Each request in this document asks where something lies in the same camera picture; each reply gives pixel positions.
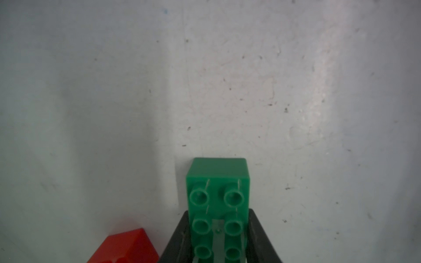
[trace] plastic brick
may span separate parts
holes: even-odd
[[[192,247],[199,262],[213,261],[213,220],[224,220],[225,261],[239,262],[247,239],[250,176],[246,160],[195,158],[186,184]]]
[[[158,254],[143,228],[108,236],[88,263],[156,263]]]

